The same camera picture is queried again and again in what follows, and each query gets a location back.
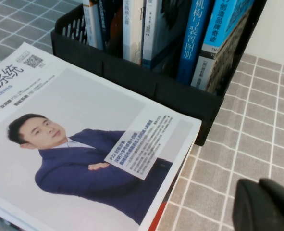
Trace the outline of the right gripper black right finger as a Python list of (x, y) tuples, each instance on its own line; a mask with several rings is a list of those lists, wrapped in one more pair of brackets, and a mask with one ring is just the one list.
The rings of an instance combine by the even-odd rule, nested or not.
[(280, 212), (284, 215), (284, 186), (266, 178), (260, 179), (259, 184), (267, 192)]

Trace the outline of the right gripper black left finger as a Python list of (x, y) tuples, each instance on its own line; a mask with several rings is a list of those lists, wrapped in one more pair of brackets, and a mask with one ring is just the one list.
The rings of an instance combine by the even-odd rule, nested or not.
[(232, 215), (236, 231), (284, 231), (284, 215), (259, 182), (240, 179)]

